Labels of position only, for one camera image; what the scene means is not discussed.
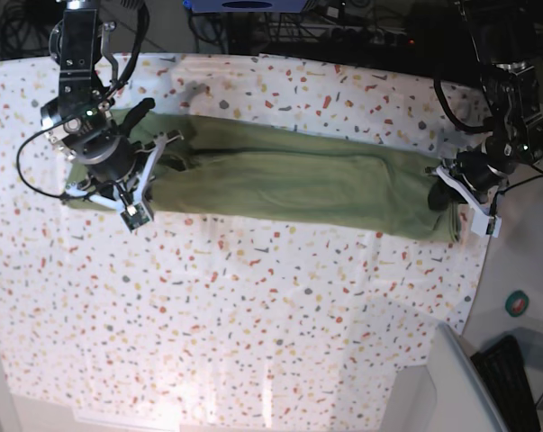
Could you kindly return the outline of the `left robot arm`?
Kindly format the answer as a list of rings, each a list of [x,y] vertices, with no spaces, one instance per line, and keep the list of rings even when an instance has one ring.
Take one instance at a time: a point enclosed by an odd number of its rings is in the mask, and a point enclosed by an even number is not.
[[[468,134],[484,134],[483,145],[442,162],[449,176],[485,203],[519,165],[534,167],[543,158],[543,114],[533,65],[538,55],[533,16],[526,1],[456,1],[469,31],[479,67],[479,80],[490,115],[471,126],[448,105],[441,74],[433,86],[453,125]]]

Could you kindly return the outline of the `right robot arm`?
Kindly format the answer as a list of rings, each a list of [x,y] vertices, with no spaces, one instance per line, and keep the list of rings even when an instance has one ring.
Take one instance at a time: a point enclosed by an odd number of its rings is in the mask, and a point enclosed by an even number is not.
[[[132,203],[145,165],[145,149],[130,141],[133,128],[154,108],[145,98],[116,122],[114,97],[135,70],[150,16],[143,1],[124,1],[137,14],[131,56],[120,67],[110,49],[114,22],[100,18],[97,1],[68,1],[50,35],[50,55],[59,65],[59,94],[41,108],[41,131],[58,151],[86,168],[79,196],[95,194]]]

